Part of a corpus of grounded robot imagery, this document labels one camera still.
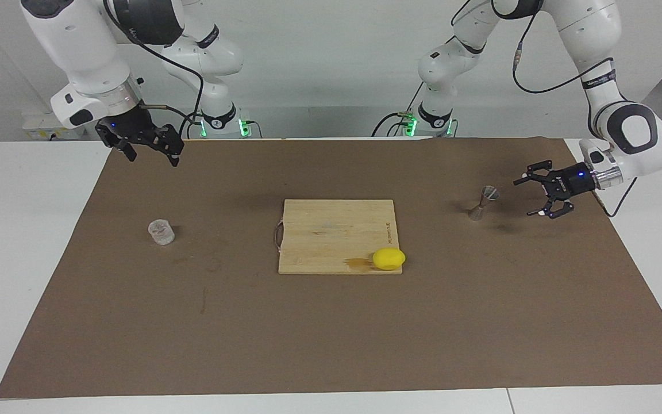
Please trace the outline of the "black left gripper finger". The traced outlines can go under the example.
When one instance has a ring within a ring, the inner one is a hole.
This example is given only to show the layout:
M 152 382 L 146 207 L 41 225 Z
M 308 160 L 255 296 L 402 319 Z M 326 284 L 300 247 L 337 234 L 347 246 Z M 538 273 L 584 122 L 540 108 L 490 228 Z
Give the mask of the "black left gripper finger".
M 572 194 L 563 192 L 546 194 L 546 202 L 541 209 L 531 210 L 528 216 L 543 216 L 551 220 L 557 219 L 573 211 L 574 205 L 570 201 Z
M 523 173 L 523 175 L 520 178 L 513 181 L 513 185 L 514 186 L 522 185 L 528 181 L 538 182 L 540 184 L 557 183 L 557 178 L 554 175 L 554 170 L 553 170 L 553 161 L 544 160 L 543 162 L 537 162 L 528 165 L 526 167 L 526 172 Z

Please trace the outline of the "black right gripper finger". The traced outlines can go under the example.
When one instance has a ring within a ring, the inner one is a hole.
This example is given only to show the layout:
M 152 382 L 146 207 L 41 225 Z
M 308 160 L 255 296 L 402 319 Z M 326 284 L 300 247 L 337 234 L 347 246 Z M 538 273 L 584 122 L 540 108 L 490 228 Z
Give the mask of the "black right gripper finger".
M 137 158 L 136 150 L 132 147 L 127 138 L 121 138 L 113 133 L 106 125 L 96 124 L 95 131 L 99 136 L 101 142 L 107 148 L 113 148 L 122 153 L 130 162 L 134 162 Z
M 184 149 L 184 142 L 173 125 L 164 125 L 149 129 L 145 133 L 145 144 L 151 149 L 163 153 L 173 167 L 177 167 Z

